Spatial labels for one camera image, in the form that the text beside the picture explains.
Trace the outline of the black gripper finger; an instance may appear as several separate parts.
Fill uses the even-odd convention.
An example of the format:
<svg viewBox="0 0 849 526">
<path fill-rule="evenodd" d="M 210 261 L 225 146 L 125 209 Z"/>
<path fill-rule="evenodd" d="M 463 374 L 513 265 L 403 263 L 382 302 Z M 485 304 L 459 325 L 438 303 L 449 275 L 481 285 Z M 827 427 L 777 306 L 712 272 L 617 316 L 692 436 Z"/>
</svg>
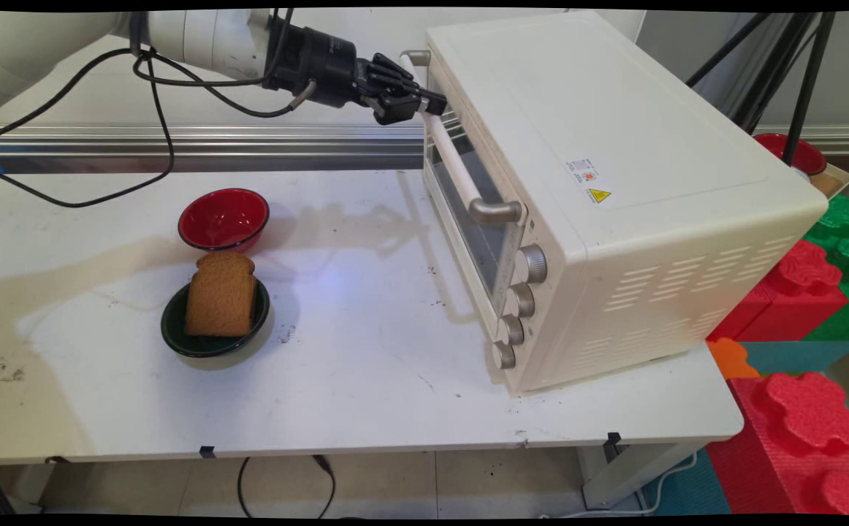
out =
<svg viewBox="0 0 849 526">
<path fill-rule="evenodd" d="M 372 99 L 372 109 L 376 122 L 382 126 L 411 120 L 417 113 L 441 116 L 445 113 L 447 99 L 442 94 L 417 92 L 387 96 L 381 94 Z"/>
<path fill-rule="evenodd" d="M 368 96 L 422 95 L 414 76 L 384 54 L 375 53 L 368 61 Z"/>
</svg>

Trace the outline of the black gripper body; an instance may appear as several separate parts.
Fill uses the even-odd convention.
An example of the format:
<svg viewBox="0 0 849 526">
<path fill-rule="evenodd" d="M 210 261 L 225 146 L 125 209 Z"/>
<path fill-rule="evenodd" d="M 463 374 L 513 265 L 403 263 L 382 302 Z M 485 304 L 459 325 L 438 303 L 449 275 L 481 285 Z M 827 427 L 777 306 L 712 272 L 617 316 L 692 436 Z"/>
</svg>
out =
<svg viewBox="0 0 849 526">
<path fill-rule="evenodd" d="M 312 28 L 288 26 L 283 32 L 282 26 L 270 26 L 264 89 L 298 96 L 314 80 L 308 100 L 335 109 L 348 102 L 368 108 L 359 90 L 368 63 L 351 41 Z"/>
</svg>

